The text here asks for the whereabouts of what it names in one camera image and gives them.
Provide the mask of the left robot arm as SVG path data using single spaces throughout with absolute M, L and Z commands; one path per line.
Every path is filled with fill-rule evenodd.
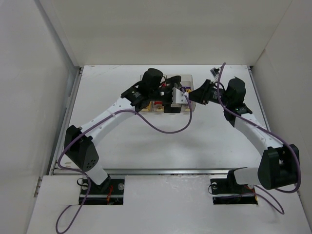
M 110 176 L 99 162 L 96 146 L 110 131 L 152 101 L 160 101 L 166 113 L 179 113 L 181 108 L 171 105 L 185 102 L 181 87 L 181 76 L 167 78 L 160 70 L 149 68 L 142 79 L 124 91 L 106 111 L 80 127 L 68 127 L 64 143 L 66 156 L 104 192 L 109 187 Z

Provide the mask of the purple yellow lego figure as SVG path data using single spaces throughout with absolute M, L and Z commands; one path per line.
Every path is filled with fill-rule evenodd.
M 190 93 L 192 91 L 190 86 L 182 86 L 181 91 L 184 93 Z

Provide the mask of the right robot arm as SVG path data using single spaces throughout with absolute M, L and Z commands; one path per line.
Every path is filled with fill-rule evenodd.
M 234 185 L 261 185 L 267 190 L 278 189 L 299 183 L 299 150 L 288 145 L 264 129 L 252 111 L 244 103 L 245 83 L 235 77 L 226 89 L 217 89 L 206 80 L 199 88 L 189 93 L 189 100 L 206 105 L 221 104 L 225 119 L 257 149 L 261 161 L 256 168 L 238 168 L 228 172 L 227 180 Z

